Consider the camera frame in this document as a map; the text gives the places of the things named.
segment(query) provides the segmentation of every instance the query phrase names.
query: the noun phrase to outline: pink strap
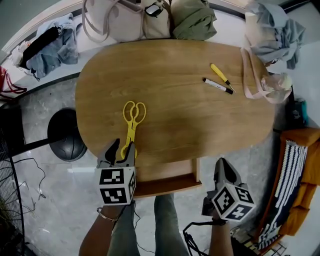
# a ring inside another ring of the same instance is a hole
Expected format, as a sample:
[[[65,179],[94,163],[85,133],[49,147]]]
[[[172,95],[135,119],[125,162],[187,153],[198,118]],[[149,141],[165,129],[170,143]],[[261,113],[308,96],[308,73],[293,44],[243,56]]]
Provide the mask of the pink strap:
[[[256,88],[258,90],[258,92],[255,93],[255,94],[251,93],[251,91],[249,90],[248,84],[247,84],[247,73],[248,73],[248,68],[247,67],[248,66],[247,66],[246,51],[249,53],[249,56],[250,56],[250,64],[251,64],[252,71],[253,71],[255,85],[256,85]],[[285,91],[285,95],[284,95],[283,99],[277,99],[277,98],[268,97],[267,95],[272,93],[272,92],[271,91],[265,91],[262,88],[260,79],[258,78],[257,71],[256,71],[255,66],[254,66],[253,56],[252,56],[251,50],[250,49],[246,50],[244,48],[241,48],[240,52],[241,52],[242,61],[243,61],[243,92],[244,92],[244,95],[248,99],[253,99],[253,100],[257,100],[257,99],[261,99],[262,97],[265,97],[265,99],[268,102],[270,102],[271,104],[280,104],[280,103],[284,102],[286,100],[286,98],[290,95],[291,89]]]

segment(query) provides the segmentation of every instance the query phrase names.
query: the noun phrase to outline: folded clothes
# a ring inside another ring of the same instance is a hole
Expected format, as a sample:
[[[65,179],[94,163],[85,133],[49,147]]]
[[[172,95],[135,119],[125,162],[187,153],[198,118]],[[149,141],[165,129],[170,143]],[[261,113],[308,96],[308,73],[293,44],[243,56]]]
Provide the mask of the folded clothes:
[[[171,5],[171,14],[176,39],[204,41],[217,33],[213,24],[217,18],[208,0],[178,0]]]
[[[300,58],[300,47],[305,39],[305,28],[290,19],[278,5],[253,2],[246,8],[258,16],[258,24],[273,28],[275,40],[266,40],[251,47],[264,63],[277,59],[286,61],[288,69],[295,69]]]
[[[57,27],[58,29],[57,39],[49,43],[26,62],[26,67],[35,70],[38,78],[45,77],[48,73],[60,67],[61,63],[78,63],[79,54],[76,45],[78,26],[73,21],[72,13],[43,23],[37,30],[36,38],[39,38],[53,27]]]

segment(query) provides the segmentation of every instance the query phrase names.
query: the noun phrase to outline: jeans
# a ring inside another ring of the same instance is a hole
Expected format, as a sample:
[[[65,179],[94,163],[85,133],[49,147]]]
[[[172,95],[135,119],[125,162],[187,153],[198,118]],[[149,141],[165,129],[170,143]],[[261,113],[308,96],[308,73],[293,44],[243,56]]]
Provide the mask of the jeans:
[[[140,256],[134,228],[134,210],[133,203],[128,205],[116,223],[108,256]],[[173,194],[155,197],[154,216],[155,256],[188,256],[179,233]]]

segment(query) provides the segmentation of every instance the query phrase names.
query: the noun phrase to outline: oval table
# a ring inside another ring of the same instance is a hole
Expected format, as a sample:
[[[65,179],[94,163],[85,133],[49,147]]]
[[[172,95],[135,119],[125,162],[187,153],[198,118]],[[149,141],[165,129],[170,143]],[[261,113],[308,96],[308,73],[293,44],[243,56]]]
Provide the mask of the oval table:
[[[267,73],[258,58],[253,62],[260,77]],[[220,68],[236,93],[203,82],[208,78],[225,85],[210,63]],[[247,82],[254,92],[252,67],[248,70]],[[88,61],[77,81],[75,107],[79,132],[94,155],[116,138],[120,147],[125,144],[128,124],[123,107],[128,101],[146,106],[134,141],[136,197],[199,186],[197,158],[261,142],[275,114],[265,99],[245,97],[240,48],[193,40],[121,43]]]

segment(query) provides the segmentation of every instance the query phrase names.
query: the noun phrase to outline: orange cushion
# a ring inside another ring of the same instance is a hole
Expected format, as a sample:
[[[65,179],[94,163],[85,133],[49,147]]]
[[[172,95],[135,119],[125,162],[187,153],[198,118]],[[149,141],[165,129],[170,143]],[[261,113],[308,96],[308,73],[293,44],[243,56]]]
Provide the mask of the orange cushion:
[[[320,129],[303,128],[286,130],[281,134],[282,138],[296,142],[299,146],[310,146],[320,138]]]
[[[303,199],[300,203],[300,206],[309,209],[309,206],[311,204],[312,197],[314,196],[317,189],[317,185],[308,184],[306,187],[306,190],[304,192]]]
[[[305,221],[309,210],[302,207],[291,208],[286,222],[281,226],[279,234],[294,236]]]
[[[292,207],[296,207],[296,206],[299,206],[299,205],[301,204],[302,199],[304,198],[304,195],[305,195],[307,186],[308,186],[307,183],[301,183],[301,184],[300,184],[300,188],[299,188],[299,191],[298,191],[298,195],[296,196],[296,198],[295,198],[295,200],[294,200],[294,202],[293,202]]]
[[[320,186],[320,141],[308,147],[301,182]]]

